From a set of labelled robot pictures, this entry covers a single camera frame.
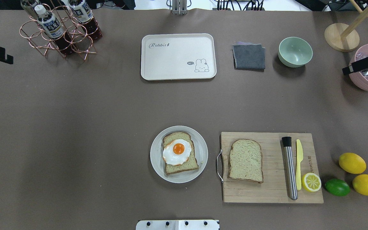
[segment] table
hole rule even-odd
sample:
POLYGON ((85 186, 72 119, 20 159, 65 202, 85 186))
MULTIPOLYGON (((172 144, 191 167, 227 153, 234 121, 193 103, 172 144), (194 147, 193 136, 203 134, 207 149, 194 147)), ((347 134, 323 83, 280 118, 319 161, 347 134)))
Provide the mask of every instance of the table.
MULTIPOLYGON (((323 38, 355 12, 94 12, 103 31, 97 55, 82 63, 42 57, 19 36, 23 11, 0 11, 0 229, 134 229, 146 219, 218 219, 221 229, 368 229, 368 197, 353 189, 324 204, 222 201, 216 175, 221 131, 312 133, 322 179, 351 181, 336 163, 355 152, 367 163, 368 92, 342 75, 354 52, 323 38), (140 77, 145 35, 209 33, 216 48, 211 80, 148 82, 140 77), (313 59, 288 68, 283 38, 308 41, 313 59), (234 70, 231 45, 266 47, 263 72, 234 70), (172 184, 149 161, 163 129, 185 125, 205 139, 209 159, 195 180, 172 184)), ((368 43, 368 19, 357 29, 368 43)))

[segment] lemon slice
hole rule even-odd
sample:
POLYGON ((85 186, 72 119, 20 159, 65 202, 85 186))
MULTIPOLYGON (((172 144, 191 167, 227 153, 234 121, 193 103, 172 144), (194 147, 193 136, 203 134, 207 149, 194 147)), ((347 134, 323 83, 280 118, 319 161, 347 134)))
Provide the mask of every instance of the lemon slice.
POLYGON ((302 187, 309 192, 316 192, 322 187, 322 182, 315 173, 306 173, 302 176, 302 187))

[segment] wooden base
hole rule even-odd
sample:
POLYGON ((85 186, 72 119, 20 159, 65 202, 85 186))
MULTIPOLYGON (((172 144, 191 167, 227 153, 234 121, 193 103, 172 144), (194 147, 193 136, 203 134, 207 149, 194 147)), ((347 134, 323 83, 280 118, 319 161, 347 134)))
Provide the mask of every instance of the wooden base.
POLYGON ((360 43, 360 37, 356 30, 353 30, 346 38, 341 39, 340 35, 347 27, 349 27, 349 25, 334 23, 325 30, 325 39, 327 43, 340 52, 353 51, 360 43))

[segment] toast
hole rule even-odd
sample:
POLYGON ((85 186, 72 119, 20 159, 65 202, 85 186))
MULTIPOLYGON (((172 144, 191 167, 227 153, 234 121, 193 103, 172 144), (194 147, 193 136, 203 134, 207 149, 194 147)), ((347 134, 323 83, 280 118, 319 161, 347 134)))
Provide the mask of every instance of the toast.
POLYGON ((236 140, 229 153, 228 178, 263 183, 261 150, 254 140, 236 140))
POLYGON ((168 145, 173 140, 177 140, 177 139, 183 139, 183 140, 188 141, 191 144, 191 153, 190 153, 190 156, 188 157, 188 160, 182 163, 181 165, 174 166, 174 165, 165 163, 165 174, 166 175, 199 169, 197 159, 195 156, 196 152, 194 150, 194 143, 191 140, 190 134, 185 133, 185 132, 175 132, 175 133, 166 135, 163 138, 163 148, 165 148, 165 146, 168 145))

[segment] lime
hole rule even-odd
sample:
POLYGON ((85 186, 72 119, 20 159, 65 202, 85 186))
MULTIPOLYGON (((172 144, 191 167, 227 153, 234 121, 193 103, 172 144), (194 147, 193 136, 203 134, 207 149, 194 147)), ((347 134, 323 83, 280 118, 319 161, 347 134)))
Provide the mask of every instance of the lime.
POLYGON ((343 180, 339 179, 330 179, 325 183, 325 188, 328 192, 335 196, 345 196, 349 194, 350 187, 343 180))
POLYGON ((361 195, 368 196, 368 175, 362 174, 353 179, 353 188, 361 195))
POLYGON ((348 173, 360 174, 365 170, 365 161, 356 153, 343 153, 339 157, 339 166, 348 173))
POLYGON ((315 173, 306 173, 302 176, 302 187, 309 192, 316 192, 322 187, 322 182, 315 173))

